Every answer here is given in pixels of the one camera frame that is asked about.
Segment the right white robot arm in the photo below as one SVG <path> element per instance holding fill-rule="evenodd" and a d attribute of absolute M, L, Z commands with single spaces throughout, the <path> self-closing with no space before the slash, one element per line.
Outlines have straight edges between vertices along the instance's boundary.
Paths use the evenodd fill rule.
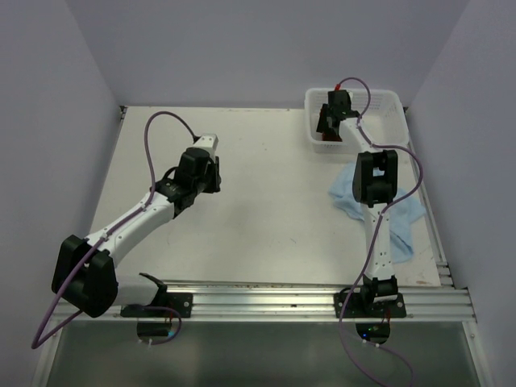
<path fill-rule="evenodd" d="M 398 157 L 392 150 L 379 150 L 361 128 L 362 114 L 352 109 L 352 97 L 340 87 L 327 93 L 319 113 L 317 131 L 324 139 L 341 139 L 358 151 L 352 180 L 352 195 L 364 216 L 367 256 L 358 281 L 340 292 L 339 313 L 351 317 L 355 308 L 379 316 L 394 305 L 398 296 L 390 248 L 388 205 L 397 194 Z"/>

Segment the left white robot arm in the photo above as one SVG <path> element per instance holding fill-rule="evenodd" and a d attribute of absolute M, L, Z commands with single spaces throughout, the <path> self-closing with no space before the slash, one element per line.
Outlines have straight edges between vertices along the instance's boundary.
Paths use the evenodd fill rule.
<path fill-rule="evenodd" d="M 125 317 L 168 314 L 172 303 L 163 281 L 147 273 L 120 277 L 116 268 L 155 229 L 191 207 L 199 194 L 219 192 L 220 184 L 215 149 L 187 148 L 179 165 L 121 218 L 85 238 L 71 235 L 61 244 L 52 291 L 92 318 L 112 306 L 121 306 Z"/>

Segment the rust brown towel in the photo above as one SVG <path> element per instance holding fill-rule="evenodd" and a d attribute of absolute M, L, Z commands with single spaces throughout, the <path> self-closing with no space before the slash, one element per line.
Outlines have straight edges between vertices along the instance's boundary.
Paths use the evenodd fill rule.
<path fill-rule="evenodd" d="M 324 142 L 341 142 L 342 138 L 334 129 L 326 129 L 322 131 L 322 141 Z"/>

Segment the light blue towel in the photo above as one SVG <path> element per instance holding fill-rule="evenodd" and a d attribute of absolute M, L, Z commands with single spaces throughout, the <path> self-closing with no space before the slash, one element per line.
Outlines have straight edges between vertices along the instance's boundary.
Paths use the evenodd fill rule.
<path fill-rule="evenodd" d="M 347 163 L 331 184 L 328 194 L 334 206 L 343 210 L 348 217 L 363 222 L 363 211 L 352 194 L 355 168 L 354 162 Z M 413 258 L 414 242 L 411 226 L 425 214 L 424 206 L 412 196 L 394 205 L 390 210 L 390 244 L 395 264 L 405 263 Z"/>

